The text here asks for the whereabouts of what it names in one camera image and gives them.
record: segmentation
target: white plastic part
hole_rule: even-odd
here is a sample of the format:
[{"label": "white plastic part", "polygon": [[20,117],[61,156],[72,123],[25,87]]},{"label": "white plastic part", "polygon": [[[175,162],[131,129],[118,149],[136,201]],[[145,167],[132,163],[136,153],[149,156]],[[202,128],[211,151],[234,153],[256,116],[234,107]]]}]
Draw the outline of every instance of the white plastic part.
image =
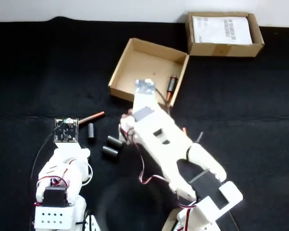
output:
[{"label": "white plastic part", "polygon": [[74,206],[66,208],[38,206],[35,209],[36,229],[70,230],[75,226]]},{"label": "white plastic part", "polygon": [[209,169],[218,180],[225,180],[223,167],[198,143],[191,139],[176,126],[174,120],[160,108],[154,97],[152,81],[138,81],[134,97],[134,107],[139,112],[142,108],[150,108],[152,113],[139,121],[133,116],[121,119],[121,127],[128,131],[133,128],[133,141],[140,143],[161,167],[170,189],[179,196],[194,201],[196,193],[183,179],[177,167],[179,159],[186,159],[189,150],[189,161],[204,170]]},{"label": "white plastic part", "polygon": [[[227,199],[228,204],[222,209],[219,209],[209,196],[205,197],[190,211],[188,222],[189,230],[197,231],[205,228],[208,224],[215,222],[218,218],[243,200],[242,193],[232,181],[223,184],[219,190]],[[177,219],[181,224],[185,224],[186,212],[187,209],[183,209],[177,216]]]},{"label": "white plastic part", "polygon": [[[74,213],[73,213],[73,220],[74,223],[72,223],[72,226],[70,229],[68,229],[67,231],[82,231],[82,225],[76,225],[76,222],[82,222],[83,221],[83,216],[84,216],[84,212],[86,209],[86,201],[82,196],[78,196],[76,199],[76,203],[74,206],[72,206],[72,208],[74,208]],[[40,226],[39,228],[37,227],[36,223],[35,223],[35,229],[36,231],[53,231],[54,229],[48,229],[45,226],[45,222],[41,223],[44,225],[38,225]]]},{"label": "white plastic part", "polygon": [[[169,182],[169,188],[179,196],[190,200],[196,200],[193,188],[180,175],[177,161],[187,159],[189,162],[199,165],[203,170],[209,170],[220,182],[226,180],[227,174],[224,168],[210,155],[200,144],[193,143],[183,131],[176,126],[173,119],[160,108],[152,91],[152,81],[136,82],[134,96],[133,116],[122,118],[120,127],[128,134],[128,141],[141,144],[160,166],[163,176]],[[149,113],[135,121],[135,113],[143,108],[149,108]],[[198,231],[210,228],[219,231],[215,225],[216,219],[229,211],[243,199],[242,193],[231,181],[219,188],[229,204],[221,210],[210,197],[201,200],[190,212],[188,230]],[[186,209],[182,210],[177,219],[179,225],[184,226]]]},{"label": "white plastic part", "polygon": [[39,179],[42,180],[39,181],[37,186],[37,202],[42,202],[45,188],[50,186],[50,178],[48,176],[58,176],[59,178],[64,176],[64,181],[61,181],[60,185],[64,185],[65,182],[68,184],[67,200],[71,204],[75,202],[82,187],[82,182],[89,179],[88,157],[90,156],[90,150],[87,148],[81,149],[79,144],[78,147],[74,147],[69,149],[62,146],[55,149],[53,156],[39,173]]},{"label": "white plastic part", "polygon": [[101,231],[93,215],[90,215],[86,218],[85,231]]},{"label": "white plastic part", "polygon": [[[181,223],[177,223],[175,227],[173,228],[173,231],[177,231],[182,227]],[[216,222],[213,222],[211,224],[208,224],[207,226],[203,227],[200,230],[194,230],[192,227],[187,227],[188,231],[221,231],[221,229],[218,227]]]}]

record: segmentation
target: cable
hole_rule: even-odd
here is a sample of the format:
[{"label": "cable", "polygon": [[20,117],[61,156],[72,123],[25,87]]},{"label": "cable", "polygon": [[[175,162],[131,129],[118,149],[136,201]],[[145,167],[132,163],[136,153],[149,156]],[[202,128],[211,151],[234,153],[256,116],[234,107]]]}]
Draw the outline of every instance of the cable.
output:
[{"label": "cable", "polygon": [[195,208],[197,205],[196,205],[196,203],[197,203],[197,200],[196,201],[193,201],[191,204],[189,204],[189,205],[183,205],[183,204],[181,204],[180,203],[180,201],[179,201],[179,195],[177,194],[177,197],[178,197],[178,206],[180,207],[180,208]]},{"label": "cable", "polygon": [[188,231],[188,220],[189,220],[189,214],[191,212],[191,209],[189,208],[186,212],[186,220],[185,220],[185,226],[184,226],[184,231]]},{"label": "cable", "polygon": [[167,103],[167,101],[166,101],[165,97],[162,95],[162,93],[157,88],[155,88],[155,90],[160,95],[160,97],[163,99],[165,106],[167,108],[167,113],[168,113],[168,115],[170,115],[170,105]]},{"label": "cable", "polygon": [[[37,159],[39,157],[40,152],[42,151],[42,149],[44,148],[44,146],[46,145],[46,143],[48,142],[48,140],[50,139],[50,137],[65,123],[66,119],[64,119],[58,126],[56,126],[52,132],[46,137],[46,139],[44,140],[44,143],[42,144],[42,146],[39,148],[39,151],[37,152],[37,154],[34,157],[34,161],[30,170],[30,176],[29,176],[29,181],[28,181],[28,198],[29,198],[29,204],[32,205],[33,201],[34,201],[34,194],[33,194],[33,187],[32,187],[32,179],[33,179],[33,174],[34,174],[34,170],[35,170],[35,165],[37,163]],[[32,217],[33,215],[30,215],[30,223],[29,223],[29,230],[31,230],[32,228]]]},{"label": "cable", "polygon": [[141,162],[143,164],[143,169],[141,170],[141,172],[139,174],[139,177],[138,177],[138,180],[140,181],[140,183],[141,184],[148,184],[153,178],[156,178],[156,179],[159,179],[159,180],[163,180],[163,181],[169,183],[169,181],[167,179],[165,179],[164,177],[159,176],[159,175],[152,175],[151,177],[149,177],[148,179],[143,181],[143,176],[144,176],[144,172],[145,172],[145,168],[144,168],[145,167],[145,162],[144,162],[143,156],[141,155],[141,150],[140,150],[138,144],[136,142],[134,142],[134,140],[133,140],[134,134],[135,133],[133,133],[132,136],[131,136],[131,141],[135,145],[135,147],[137,148],[138,153],[139,153],[140,158],[141,158]]},{"label": "cable", "polygon": [[46,145],[46,143],[48,142],[48,140],[50,139],[50,137],[65,123],[65,120],[63,120],[58,126],[56,126],[52,132],[46,137],[46,139],[44,140],[44,143],[42,144],[42,146],[39,148],[38,153],[35,155],[34,157],[34,161],[33,161],[33,165],[31,167],[31,171],[30,171],[30,177],[29,177],[29,183],[28,183],[28,194],[29,194],[29,203],[31,204],[33,201],[34,196],[32,195],[32,179],[33,179],[33,174],[34,174],[34,170],[35,170],[35,165],[37,163],[37,159],[39,157],[40,152],[42,151],[42,149],[44,148],[44,146]]},{"label": "cable", "polygon": [[88,168],[90,169],[91,174],[89,175],[89,179],[88,179],[84,184],[82,184],[82,186],[88,185],[88,184],[90,183],[90,181],[92,180],[92,178],[93,178],[93,169],[92,169],[91,165],[89,165],[89,163],[85,162],[84,160],[77,159],[77,158],[71,159],[68,164],[70,165],[74,160],[80,160],[80,161],[82,161],[82,162],[85,163],[85,164],[88,166]]},{"label": "cable", "polygon": [[55,183],[55,185],[58,185],[60,181],[63,181],[64,184],[68,187],[67,182],[62,177],[59,177],[59,176],[45,176],[45,177],[42,177],[41,179],[38,180],[37,187],[39,186],[39,181],[40,180],[45,179],[45,178],[56,178],[56,177],[59,178],[59,180],[57,181],[57,183]]}]

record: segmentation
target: black wire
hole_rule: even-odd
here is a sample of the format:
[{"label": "black wire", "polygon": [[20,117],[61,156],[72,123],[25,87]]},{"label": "black wire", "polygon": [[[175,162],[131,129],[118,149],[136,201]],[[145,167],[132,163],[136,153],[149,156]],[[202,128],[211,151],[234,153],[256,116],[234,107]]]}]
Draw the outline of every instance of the black wire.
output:
[{"label": "black wire", "polygon": [[29,199],[30,199],[30,204],[33,202],[33,192],[32,192],[32,179],[33,179],[33,174],[34,174],[34,170],[35,170],[35,165],[37,163],[38,157],[40,152],[42,151],[42,149],[44,148],[44,146],[46,145],[46,143],[48,142],[48,140],[51,138],[51,136],[53,135],[54,132],[56,132],[62,125],[64,124],[64,120],[61,122],[61,124],[59,124],[58,126],[56,126],[53,131],[46,137],[46,139],[44,140],[44,143],[42,144],[42,146],[39,148],[38,153],[35,155],[34,157],[34,161],[33,161],[33,165],[31,167],[31,171],[30,171],[30,177],[29,177],[29,184],[28,184],[28,194],[29,194]]},{"label": "black wire", "polygon": [[167,113],[168,115],[170,115],[170,105],[167,103],[167,100],[165,99],[165,97],[162,95],[162,93],[160,93],[160,91],[155,88],[156,92],[160,95],[160,97],[163,99],[164,103],[165,103],[165,106],[167,108]]},{"label": "black wire", "polygon": [[[30,171],[30,177],[29,177],[29,182],[28,182],[28,198],[29,198],[29,204],[32,205],[33,201],[34,201],[34,193],[33,193],[33,187],[32,187],[32,179],[33,179],[33,174],[34,174],[34,170],[35,170],[35,165],[37,163],[37,159],[39,157],[40,152],[42,151],[42,149],[44,148],[44,146],[46,145],[46,143],[48,142],[48,140],[50,139],[50,137],[54,134],[54,132],[56,132],[62,125],[64,124],[64,120],[61,122],[61,124],[59,124],[58,126],[56,126],[53,131],[46,137],[46,139],[44,140],[44,143],[42,144],[42,146],[39,148],[38,153],[35,155],[34,157],[34,161],[31,167],[31,171]],[[32,214],[30,215],[30,224],[29,224],[29,230],[31,230],[32,228]]]}]

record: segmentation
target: open cardboard box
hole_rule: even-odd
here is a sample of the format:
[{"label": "open cardboard box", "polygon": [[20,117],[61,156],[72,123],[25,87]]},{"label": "open cardboard box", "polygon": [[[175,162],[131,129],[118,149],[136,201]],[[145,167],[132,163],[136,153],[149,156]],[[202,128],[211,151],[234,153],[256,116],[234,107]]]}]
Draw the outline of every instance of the open cardboard box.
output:
[{"label": "open cardboard box", "polygon": [[[246,17],[250,26],[250,36],[253,44],[234,45],[216,43],[195,43],[193,16],[199,17]],[[264,47],[264,41],[256,20],[252,13],[246,12],[189,12],[186,21],[187,45],[190,55],[197,56],[232,56],[255,57]]]},{"label": "open cardboard box", "polygon": [[[156,88],[166,98],[167,86],[171,75],[178,77],[177,87],[169,102],[173,107],[187,66],[189,55],[173,48],[132,38],[129,40],[118,65],[109,81],[111,95],[132,101],[137,79],[151,79]],[[161,106],[163,99],[156,94]]]}]

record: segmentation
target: battery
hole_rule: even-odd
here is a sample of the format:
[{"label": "battery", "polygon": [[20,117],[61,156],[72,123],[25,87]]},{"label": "battery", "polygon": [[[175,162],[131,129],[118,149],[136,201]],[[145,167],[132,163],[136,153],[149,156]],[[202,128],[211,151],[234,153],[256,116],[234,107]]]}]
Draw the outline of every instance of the battery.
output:
[{"label": "battery", "polygon": [[170,76],[169,84],[167,87],[167,92],[173,93],[175,90],[175,87],[177,86],[178,77],[176,75]]},{"label": "battery", "polygon": [[91,141],[94,139],[94,124],[88,124],[88,139]]},{"label": "battery", "polygon": [[167,87],[167,98],[166,101],[169,101],[172,94],[174,93],[175,87],[177,86],[178,77],[176,75],[171,75],[169,79],[169,84]]},{"label": "battery", "polygon": [[110,146],[120,149],[123,146],[123,142],[119,141],[118,139],[114,138],[113,136],[108,136],[107,137],[107,142],[110,144]]},{"label": "battery", "polygon": [[113,158],[118,157],[118,151],[113,149],[113,148],[107,147],[107,146],[102,147],[102,153],[106,154],[107,156],[113,157]]}]

